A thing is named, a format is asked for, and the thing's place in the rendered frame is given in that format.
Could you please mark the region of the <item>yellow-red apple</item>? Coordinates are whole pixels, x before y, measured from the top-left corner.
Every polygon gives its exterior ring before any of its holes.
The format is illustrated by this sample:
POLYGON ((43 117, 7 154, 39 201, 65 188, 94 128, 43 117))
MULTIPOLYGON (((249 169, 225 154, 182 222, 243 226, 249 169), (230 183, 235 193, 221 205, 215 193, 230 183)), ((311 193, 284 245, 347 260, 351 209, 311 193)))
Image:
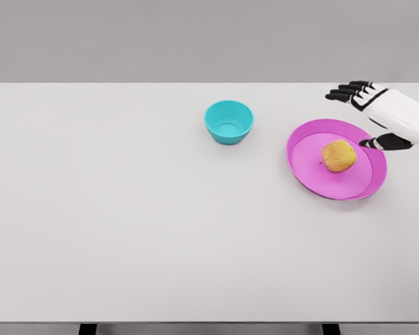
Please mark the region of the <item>yellow-red apple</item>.
POLYGON ((321 158, 330 172, 340 173, 356 163, 357 154, 347 141, 336 140, 321 149, 321 158))

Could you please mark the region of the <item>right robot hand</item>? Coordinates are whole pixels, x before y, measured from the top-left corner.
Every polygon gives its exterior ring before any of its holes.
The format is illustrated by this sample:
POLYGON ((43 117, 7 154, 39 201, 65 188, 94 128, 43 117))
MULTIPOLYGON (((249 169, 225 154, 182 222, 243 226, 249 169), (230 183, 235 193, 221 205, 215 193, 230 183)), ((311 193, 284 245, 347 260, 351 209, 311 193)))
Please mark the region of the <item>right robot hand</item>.
POLYGON ((380 151, 399 151, 418 145, 419 102, 396 89, 374 82, 351 81, 330 90, 325 98, 352 105, 388 133, 364 139, 361 147, 380 151))

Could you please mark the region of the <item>pink plate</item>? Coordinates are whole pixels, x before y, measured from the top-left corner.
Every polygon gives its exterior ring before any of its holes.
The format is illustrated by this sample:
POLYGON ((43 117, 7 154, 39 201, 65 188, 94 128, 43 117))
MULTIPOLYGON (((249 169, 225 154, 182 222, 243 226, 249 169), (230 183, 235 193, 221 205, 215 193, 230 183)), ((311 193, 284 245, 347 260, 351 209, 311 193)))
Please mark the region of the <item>pink plate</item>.
POLYGON ((366 198, 383 185, 387 162, 383 152, 361 147, 369 137, 361 128, 336 119, 315 119, 298 126, 286 143, 290 169, 310 191, 333 200, 366 198), (335 140, 349 143, 356 163, 344 172, 330 172, 322 161, 322 148, 335 140))

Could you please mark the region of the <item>blue bowl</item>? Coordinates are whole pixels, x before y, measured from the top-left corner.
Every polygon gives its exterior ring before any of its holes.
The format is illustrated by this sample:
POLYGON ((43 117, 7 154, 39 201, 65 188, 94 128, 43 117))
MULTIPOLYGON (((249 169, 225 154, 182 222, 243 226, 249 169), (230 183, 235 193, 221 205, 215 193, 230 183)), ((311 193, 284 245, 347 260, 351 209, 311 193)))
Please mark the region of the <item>blue bowl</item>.
POLYGON ((222 100, 208 107, 204 116, 209 134, 219 144, 241 142, 251 131, 254 115, 249 107, 236 100, 222 100))

